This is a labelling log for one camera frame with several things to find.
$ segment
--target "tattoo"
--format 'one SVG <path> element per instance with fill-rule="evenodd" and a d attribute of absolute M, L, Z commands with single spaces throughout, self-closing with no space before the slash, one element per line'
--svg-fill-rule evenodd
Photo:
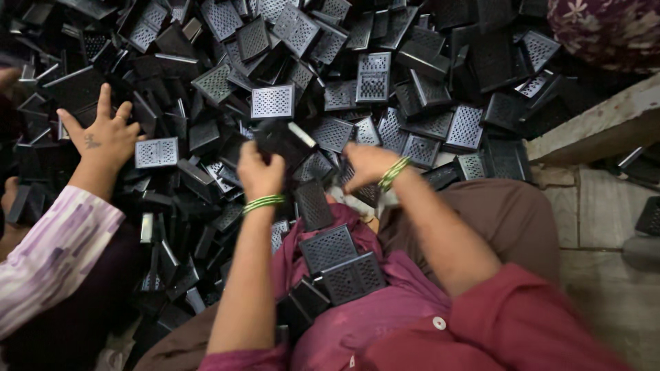
<path fill-rule="evenodd" d="M 101 147 L 101 143 L 94 141 L 94 134 L 85 135 L 84 143 L 87 145 L 87 149 Z"/>

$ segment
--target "pile of graters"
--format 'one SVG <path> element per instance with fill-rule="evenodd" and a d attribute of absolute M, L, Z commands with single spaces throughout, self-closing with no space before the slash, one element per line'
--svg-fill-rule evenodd
<path fill-rule="evenodd" d="M 113 197 L 151 256 L 135 293 L 144 320 L 132 358 L 219 300 L 244 204 L 244 141 L 255 139 L 266 161 L 286 160 L 275 252 L 299 215 L 305 231 L 333 224 L 324 188 L 353 175 L 347 141 L 409 156 L 436 190 L 532 182 L 521 140 L 601 100 L 553 66 L 563 51 L 545 0 L 5 3 L 0 63 L 20 67 L 28 91 L 0 133 L 3 175 L 21 184 L 8 222 L 35 223 L 79 161 L 56 108 L 88 127 L 108 82 L 115 108 L 132 101 L 150 138 Z M 354 195 L 375 207 L 380 192 L 372 184 Z M 292 339 L 328 307 L 385 286 L 346 226 L 300 248 L 310 276 L 278 305 Z"/>

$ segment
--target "hand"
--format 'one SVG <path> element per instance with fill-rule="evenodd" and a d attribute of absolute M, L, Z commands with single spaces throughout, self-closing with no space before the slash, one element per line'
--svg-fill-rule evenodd
<path fill-rule="evenodd" d="M 344 185 L 344 194 L 350 194 L 368 184 L 378 182 L 399 156 L 387 149 L 349 142 L 344 154 L 355 170 L 355 175 Z"/>
<path fill-rule="evenodd" d="M 238 160 L 238 177 L 243 183 L 247 202 L 279 194 L 284 182 L 284 165 L 284 158 L 279 154 L 274 154 L 271 164 L 266 165 L 257 151 L 257 142 L 245 142 Z"/>
<path fill-rule="evenodd" d="M 2 196 L 2 210 L 5 212 L 5 217 L 9 214 L 17 193 L 18 178 L 13 176 L 5 182 L 5 194 Z M 7 258 L 7 255 L 14 250 L 29 231 L 30 227 L 13 226 L 5 223 L 5 233 L 0 240 L 0 261 Z"/>
<path fill-rule="evenodd" d="M 20 69 L 3 68 L 0 69 L 0 93 L 7 95 L 11 88 L 20 78 Z"/>
<path fill-rule="evenodd" d="M 131 115 L 133 107 L 130 102 L 122 103 L 115 118 L 110 117 L 111 92 L 109 84 L 101 86 L 96 121 L 87 129 L 83 129 L 66 110 L 59 109 L 57 114 L 69 132 L 71 141 L 81 154 L 81 163 L 90 163 L 116 173 L 133 156 L 135 142 L 143 141 L 147 137 L 145 135 L 137 136 L 140 132 L 139 123 L 126 125 L 126 120 Z"/>

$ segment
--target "person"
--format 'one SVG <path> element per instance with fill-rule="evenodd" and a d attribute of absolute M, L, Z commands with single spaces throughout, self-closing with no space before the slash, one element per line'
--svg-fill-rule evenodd
<path fill-rule="evenodd" d="M 548 23 L 566 50 L 591 65 L 630 73 L 660 71 L 660 3 L 548 0 Z"/>
<path fill-rule="evenodd" d="M 629 370 L 558 290 L 558 237 L 540 191 L 487 179 L 436 194 L 393 152 L 349 143 L 345 154 L 355 169 L 345 193 L 385 179 L 400 207 L 385 210 L 376 236 L 332 203 L 328 228 L 345 223 L 389 285 L 320 314 L 292 349 L 276 344 L 276 299 L 308 275 L 298 243 L 319 231 L 304 232 L 299 220 L 271 257 L 276 207 L 257 202 L 264 206 L 244 217 L 220 302 L 134 370 Z M 254 142 L 243 145 L 248 205 L 278 194 L 283 174 L 280 157 L 266 165 Z"/>
<path fill-rule="evenodd" d="M 0 70 L 0 76 L 15 73 Z M 83 129 L 58 110 L 81 160 L 68 185 L 32 228 L 5 225 L 0 240 L 0 345 L 10 370 L 88 370 L 139 280 L 137 231 L 110 204 L 119 169 L 133 156 L 138 123 L 131 103 L 111 117 L 108 84 L 100 87 L 96 121 Z M 5 184 L 9 212 L 18 179 Z"/>

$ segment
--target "shirt button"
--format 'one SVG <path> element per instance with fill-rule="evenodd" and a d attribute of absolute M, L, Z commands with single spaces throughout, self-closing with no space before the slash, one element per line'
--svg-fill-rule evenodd
<path fill-rule="evenodd" d="M 447 328 L 447 323 L 441 317 L 433 317 L 433 326 L 436 326 L 436 329 L 444 330 Z"/>

